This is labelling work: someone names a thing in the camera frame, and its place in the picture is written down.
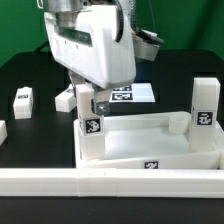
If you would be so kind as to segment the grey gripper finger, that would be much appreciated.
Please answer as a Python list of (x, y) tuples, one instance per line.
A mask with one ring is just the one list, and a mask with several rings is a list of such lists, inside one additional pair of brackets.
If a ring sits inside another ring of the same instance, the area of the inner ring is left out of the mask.
[(76, 90), (77, 85), (82, 85), (86, 83), (86, 80), (80, 76), (79, 74), (69, 70), (68, 71), (69, 79), (71, 81), (71, 84), (73, 86), (73, 90)]
[(92, 112), (98, 116), (107, 115), (110, 112), (111, 90), (105, 90), (100, 87), (94, 87), (94, 95), (91, 101)]

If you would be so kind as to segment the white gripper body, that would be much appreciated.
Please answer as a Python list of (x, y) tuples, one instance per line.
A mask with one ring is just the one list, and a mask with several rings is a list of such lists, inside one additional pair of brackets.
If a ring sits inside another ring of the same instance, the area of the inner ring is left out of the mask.
[(54, 59), (103, 89), (133, 82), (132, 29), (126, 3), (45, 3)]

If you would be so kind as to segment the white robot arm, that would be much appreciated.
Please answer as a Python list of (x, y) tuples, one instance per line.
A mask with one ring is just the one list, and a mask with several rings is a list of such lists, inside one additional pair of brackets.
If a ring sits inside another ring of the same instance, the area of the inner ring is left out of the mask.
[(37, 0), (37, 5), (55, 61), (68, 69), (73, 85), (91, 82), (91, 109), (108, 114), (112, 90), (136, 76), (128, 5), (123, 0)]

